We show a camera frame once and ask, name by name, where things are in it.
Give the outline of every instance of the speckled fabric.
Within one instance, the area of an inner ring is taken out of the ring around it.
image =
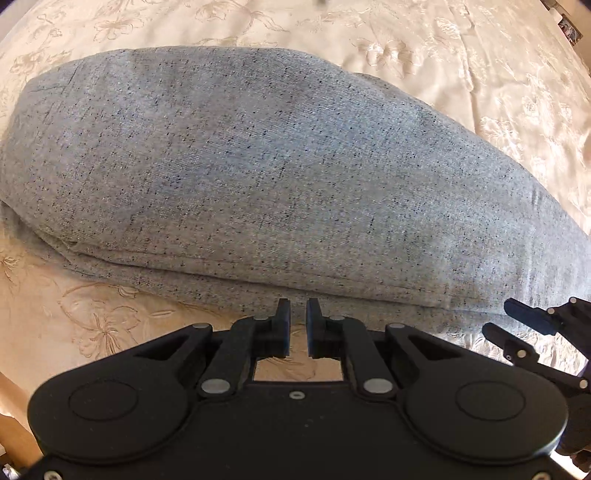
[[[591,296],[589,238],[525,169],[296,51],[116,50],[30,80],[0,196],[45,256],[221,309],[314,295],[440,332]]]

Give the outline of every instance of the circular cover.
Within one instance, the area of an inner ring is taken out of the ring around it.
[[[128,358],[58,375],[29,403],[44,450],[78,462],[116,462],[168,438],[188,409],[184,388],[156,361]]]
[[[551,451],[567,421],[566,400],[552,383],[492,361],[432,362],[404,403],[427,440],[452,455],[485,463]]]

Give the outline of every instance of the satin bedspread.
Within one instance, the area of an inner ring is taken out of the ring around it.
[[[41,0],[0,43],[0,134],[34,76],[101,51],[169,45],[292,48],[380,77],[521,163],[591,231],[591,79],[538,0]],[[84,282],[29,254],[0,219],[0,404],[23,423],[50,376],[194,322],[227,328],[237,315]],[[563,338],[523,337],[544,363],[581,369]],[[500,358],[480,335],[446,339]],[[339,376],[336,362],[306,356],[303,327],[292,345],[291,358],[262,362],[260,378]]]

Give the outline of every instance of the picture frame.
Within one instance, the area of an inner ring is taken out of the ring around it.
[[[581,32],[577,30],[577,28],[570,21],[570,18],[568,18],[566,15],[562,16],[562,20],[558,22],[558,26],[572,46],[575,46],[577,42],[583,38]]]

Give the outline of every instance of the wall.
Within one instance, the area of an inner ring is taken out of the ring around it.
[[[0,443],[18,470],[30,467],[41,458],[35,437],[12,417],[0,415]]]
[[[591,11],[579,0],[558,0],[567,16],[583,35],[574,46],[575,52],[591,68]]]
[[[8,7],[8,0],[0,0],[0,40],[2,40],[14,25],[37,3],[37,0],[15,0]]]

